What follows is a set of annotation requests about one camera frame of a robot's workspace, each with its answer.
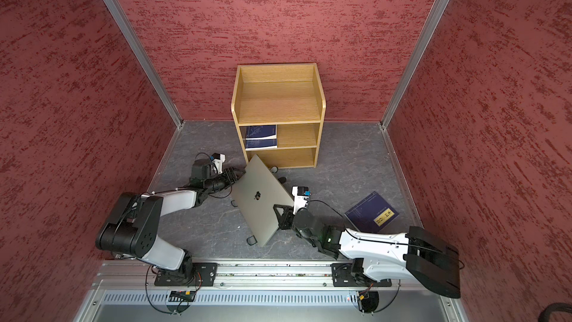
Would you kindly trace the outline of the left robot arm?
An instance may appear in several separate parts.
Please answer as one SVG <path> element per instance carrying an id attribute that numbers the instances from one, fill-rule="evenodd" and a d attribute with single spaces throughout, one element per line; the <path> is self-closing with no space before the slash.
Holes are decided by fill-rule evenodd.
<path id="1" fill-rule="evenodd" d="M 199 207 L 237 183 L 245 171 L 225 168 L 224 161 L 222 154 L 195 160 L 189 183 L 174 190 L 121 194 L 100 229 L 97 249 L 138 259 L 163 274 L 172 272 L 180 279 L 192 279 L 190 253 L 160 238 L 159 222 L 162 216 Z"/>

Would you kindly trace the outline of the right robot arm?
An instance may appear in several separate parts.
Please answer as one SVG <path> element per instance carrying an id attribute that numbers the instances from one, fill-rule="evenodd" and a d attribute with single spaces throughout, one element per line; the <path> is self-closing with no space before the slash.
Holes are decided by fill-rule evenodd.
<path id="1" fill-rule="evenodd" d="M 415 279 L 430 292 L 461 298 L 459 250 L 412 226 L 406 233 L 373 234 L 327 225 L 309 209 L 274 205 L 279 228 L 292 230 L 321 254 L 350 260 L 354 278 L 367 285 L 380 280 Z"/>

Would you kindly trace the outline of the lower blue book in shelf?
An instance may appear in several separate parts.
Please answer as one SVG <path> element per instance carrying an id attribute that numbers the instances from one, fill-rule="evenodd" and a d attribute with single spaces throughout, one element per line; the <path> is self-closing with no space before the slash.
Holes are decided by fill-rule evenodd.
<path id="1" fill-rule="evenodd" d="M 277 139 L 246 140 L 244 146 L 246 151 L 257 151 L 266 149 L 276 149 L 278 147 L 278 143 Z"/>

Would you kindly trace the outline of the blue book in shelf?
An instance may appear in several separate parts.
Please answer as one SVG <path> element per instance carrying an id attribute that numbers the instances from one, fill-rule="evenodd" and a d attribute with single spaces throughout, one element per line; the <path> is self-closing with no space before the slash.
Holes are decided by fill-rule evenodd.
<path id="1" fill-rule="evenodd" d="M 246 140 L 274 140 L 276 138 L 276 125 L 253 125 L 246 127 Z"/>
<path id="2" fill-rule="evenodd" d="M 246 151 L 257 151 L 266 149 L 276 149 L 278 147 L 278 143 L 277 139 L 246 140 L 244 146 Z"/>

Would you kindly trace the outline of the upper blue book in shelf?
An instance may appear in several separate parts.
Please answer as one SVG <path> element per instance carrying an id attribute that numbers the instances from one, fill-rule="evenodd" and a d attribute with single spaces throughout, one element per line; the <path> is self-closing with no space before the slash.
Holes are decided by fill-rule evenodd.
<path id="1" fill-rule="evenodd" d="M 246 140 L 274 140 L 276 138 L 276 125 L 253 125 L 246 127 Z"/>

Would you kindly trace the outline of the blue book on table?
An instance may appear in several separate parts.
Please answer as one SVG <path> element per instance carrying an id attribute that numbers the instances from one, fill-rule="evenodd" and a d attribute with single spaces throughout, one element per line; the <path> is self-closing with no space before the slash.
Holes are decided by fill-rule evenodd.
<path id="1" fill-rule="evenodd" d="M 362 233 L 380 233 L 399 216 L 378 192 L 370 193 L 366 198 L 345 212 L 353 227 Z"/>

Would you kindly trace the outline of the wooden bookshelf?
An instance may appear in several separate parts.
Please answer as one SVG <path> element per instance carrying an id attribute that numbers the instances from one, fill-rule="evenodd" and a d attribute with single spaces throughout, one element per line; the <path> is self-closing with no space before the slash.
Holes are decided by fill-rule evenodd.
<path id="1" fill-rule="evenodd" d="M 316 63 L 239 65 L 231 112 L 244 158 L 267 167 L 314 168 L 326 115 Z M 275 125 L 277 147 L 249 151 L 250 126 Z"/>

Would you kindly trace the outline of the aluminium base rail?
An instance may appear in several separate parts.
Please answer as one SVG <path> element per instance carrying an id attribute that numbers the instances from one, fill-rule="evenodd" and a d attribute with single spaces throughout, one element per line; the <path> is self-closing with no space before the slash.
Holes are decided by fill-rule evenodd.
<path id="1" fill-rule="evenodd" d="M 465 321 L 459 300 L 393 274 L 372 286 L 347 261 L 201 259 L 173 280 L 141 262 L 106 261 L 78 321 Z"/>

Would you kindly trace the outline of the aluminium corner post left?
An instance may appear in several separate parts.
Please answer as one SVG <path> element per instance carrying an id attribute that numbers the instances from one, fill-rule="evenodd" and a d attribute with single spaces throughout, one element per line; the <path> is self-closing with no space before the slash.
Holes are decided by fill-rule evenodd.
<path id="1" fill-rule="evenodd" d="M 174 102 L 172 101 L 164 83 L 162 82 L 162 79 L 159 77 L 159 73 L 156 71 L 119 0 L 103 1 L 107 7 L 107 10 L 110 12 L 125 40 L 127 41 L 128 46 L 134 53 L 140 67 L 143 69 L 157 95 L 159 96 L 160 101 L 168 111 L 169 116 L 171 116 L 175 126 L 177 129 L 180 129 L 184 125 L 184 120 L 177 110 Z"/>

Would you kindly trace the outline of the aluminium corner post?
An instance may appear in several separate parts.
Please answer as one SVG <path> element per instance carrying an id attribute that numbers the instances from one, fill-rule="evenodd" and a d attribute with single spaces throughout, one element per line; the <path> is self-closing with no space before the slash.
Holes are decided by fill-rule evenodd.
<path id="1" fill-rule="evenodd" d="M 439 25 L 442 15 L 445 13 L 445 9 L 449 2 L 450 0 L 434 0 L 420 32 L 419 38 L 414 46 L 414 50 L 411 53 L 402 77 L 397 84 L 396 90 L 393 93 L 383 119 L 381 120 L 381 127 L 384 131 L 389 130 L 390 122 L 398 109 L 399 103 L 401 102 L 411 79 L 416 72 L 416 68 L 421 62 L 421 59 L 436 31 L 437 26 Z"/>
<path id="2" fill-rule="evenodd" d="M 128 46 L 134 53 L 140 67 L 143 69 L 157 95 L 159 96 L 160 101 L 168 111 L 169 116 L 171 116 L 175 126 L 177 129 L 180 129 L 184 125 L 184 120 L 177 110 L 174 102 L 172 101 L 164 83 L 162 82 L 162 79 L 159 77 L 159 73 L 156 71 L 119 0 L 103 1 L 107 7 L 107 10 L 110 12 L 125 40 L 127 41 Z"/>

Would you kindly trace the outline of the aluminium corner post right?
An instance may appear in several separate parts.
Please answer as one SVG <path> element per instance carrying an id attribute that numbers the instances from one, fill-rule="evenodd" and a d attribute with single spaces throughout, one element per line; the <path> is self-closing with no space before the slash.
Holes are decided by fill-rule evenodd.
<path id="1" fill-rule="evenodd" d="M 419 38 L 414 46 L 414 50 L 411 53 L 402 77 L 397 84 L 396 90 L 393 93 L 383 119 L 381 120 L 381 127 L 384 131 L 389 130 L 390 122 L 398 109 L 399 103 L 401 102 L 411 79 L 416 72 L 416 68 L 421 62 L 421 59 L 436 31 L 437 26 L 439 25 L 442 15 L 445 13 L 445 9 L 449 2 L 450 0 L 434 0 L 420 32 Z"/>

